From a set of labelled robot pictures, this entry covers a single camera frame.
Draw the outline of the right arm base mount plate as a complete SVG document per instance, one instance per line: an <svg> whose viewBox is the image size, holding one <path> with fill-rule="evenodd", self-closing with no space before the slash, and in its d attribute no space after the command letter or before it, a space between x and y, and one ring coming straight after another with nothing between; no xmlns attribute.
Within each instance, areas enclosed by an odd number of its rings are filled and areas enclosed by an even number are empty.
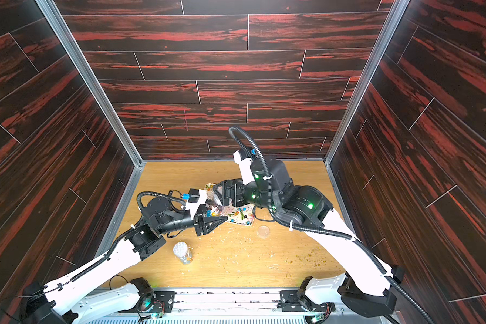
<svg viewBox="0 0 486 324"><path fill-rule="evenodd" d="M279 292L278 309L283 312L312 312L312 313L332 313L336 308L333 303L323 303L320 305L310 301L307 297L298 295L298 290L281 290Z"/></svg>

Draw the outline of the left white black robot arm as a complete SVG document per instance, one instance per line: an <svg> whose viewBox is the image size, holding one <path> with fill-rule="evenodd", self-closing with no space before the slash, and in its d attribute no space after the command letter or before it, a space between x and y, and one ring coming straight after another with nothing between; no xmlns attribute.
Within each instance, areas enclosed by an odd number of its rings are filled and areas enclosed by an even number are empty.
<svg viewBox="0 0 486 324"><path fill-rule="evenodd" d="M166 236L192 228L197 236L228 221L207 213L207 193L192 189L181 197L143 191L136 197L141 217L120 234L102 255L73 272L41 285L29 285L20 306L21 323L89 323L118 311L164 310L147 280L133 279L121 288L99 294L93 290L157 252Z"/></svg>

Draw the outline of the floral pink rectangular tray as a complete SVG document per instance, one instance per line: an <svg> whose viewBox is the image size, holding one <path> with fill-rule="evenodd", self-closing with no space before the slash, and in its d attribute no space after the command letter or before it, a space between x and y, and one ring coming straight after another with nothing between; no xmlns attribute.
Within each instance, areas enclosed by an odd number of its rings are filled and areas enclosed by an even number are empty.
<svg viewBox="0 0 486 324"><path fill-rule="evenodd" d="M207 199L213 198L212 186L214 183L208 183L204 189L207 192ZM228 217L228 223L238 224L243 226L251 226L255 221L256 206L252 204L244 205L241 207L233 207L229 205L224 207L222 216Z"/></svg>

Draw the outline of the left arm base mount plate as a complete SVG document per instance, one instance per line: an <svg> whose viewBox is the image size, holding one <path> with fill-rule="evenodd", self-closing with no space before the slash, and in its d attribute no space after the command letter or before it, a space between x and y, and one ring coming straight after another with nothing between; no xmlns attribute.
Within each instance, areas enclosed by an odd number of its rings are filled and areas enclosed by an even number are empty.
<svg viewBox="0 0 486 324"><path fill-rule="evenodd" d="M175 302L176 293L171 290L157 291L152 295L143 294L136 301L134 307L128 310L121 310L121 313L138 313L146 315L149 313L168 314L172 312Z"/></svg>

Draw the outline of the metal front rail frame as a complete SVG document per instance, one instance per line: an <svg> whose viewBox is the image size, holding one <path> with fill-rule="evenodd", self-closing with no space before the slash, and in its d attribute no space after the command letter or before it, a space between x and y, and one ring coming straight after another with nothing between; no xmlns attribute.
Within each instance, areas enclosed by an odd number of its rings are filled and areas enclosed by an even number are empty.
<svg viewBox="0 0 486 324"><path fill-rule="evenodd" d="M177 289L171 313L121 313L143 294L132 284L86 296L63 314L69 323L397 323L395 314L363 317L341 302L332 313L283 312L280 288Z"/></svg>

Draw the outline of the left white-lidded candy jar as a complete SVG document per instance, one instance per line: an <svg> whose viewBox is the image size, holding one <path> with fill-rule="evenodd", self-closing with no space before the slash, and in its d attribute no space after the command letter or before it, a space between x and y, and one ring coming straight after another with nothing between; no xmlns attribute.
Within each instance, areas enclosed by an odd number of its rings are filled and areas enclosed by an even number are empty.
<svg viewBox="0 0 486 324"><path fill-rule="evenodd" d="M193 253L185 242L177 242L173 248L174 255L184 264L191 264Z"/></svg>

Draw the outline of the clear plastic jar lid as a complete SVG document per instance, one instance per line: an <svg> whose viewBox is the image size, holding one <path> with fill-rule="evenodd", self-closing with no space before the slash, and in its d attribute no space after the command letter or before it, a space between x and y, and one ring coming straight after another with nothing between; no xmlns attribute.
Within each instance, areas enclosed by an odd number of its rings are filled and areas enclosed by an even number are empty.
<svg viewBox="0 0 486 324"><path fill-rule="evenodd" d="M271 230L268 226L262 225L257 229L256 233L258 237L265 239L270 235Z"/></svg>

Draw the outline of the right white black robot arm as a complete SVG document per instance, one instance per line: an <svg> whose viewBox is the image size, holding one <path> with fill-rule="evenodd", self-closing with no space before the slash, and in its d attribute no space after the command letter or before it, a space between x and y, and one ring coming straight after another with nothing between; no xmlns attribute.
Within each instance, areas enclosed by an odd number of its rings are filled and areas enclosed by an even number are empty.
<svg viewBox="0 0 486 324"><path fill-rule="evenodd" d="M344 274L333 278L306 278L298 290L302 305L342 301L362 317L385 317L393 323L396 297L401 295L427 323L434 322L401 286L402 268L388 265L366 247L320 190L295 185L284 162L267 159L242 128L232 126L228 132L240 147L234 162L241 178L220 182L222 191L215 193L220 204L267 209L272 221L305 233L344 268Z"/></svg>

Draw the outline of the clear candy jar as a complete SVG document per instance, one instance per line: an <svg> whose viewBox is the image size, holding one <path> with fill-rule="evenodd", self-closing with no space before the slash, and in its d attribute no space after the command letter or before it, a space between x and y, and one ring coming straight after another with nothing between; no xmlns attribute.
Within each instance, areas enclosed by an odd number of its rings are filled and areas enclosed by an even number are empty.
<svg viewBox="0 0 486 324"><path fill-rule="evenodd" d="M222 216L224 212L224 206L218 198L207 199L206 208L208 217Z"/></svg>

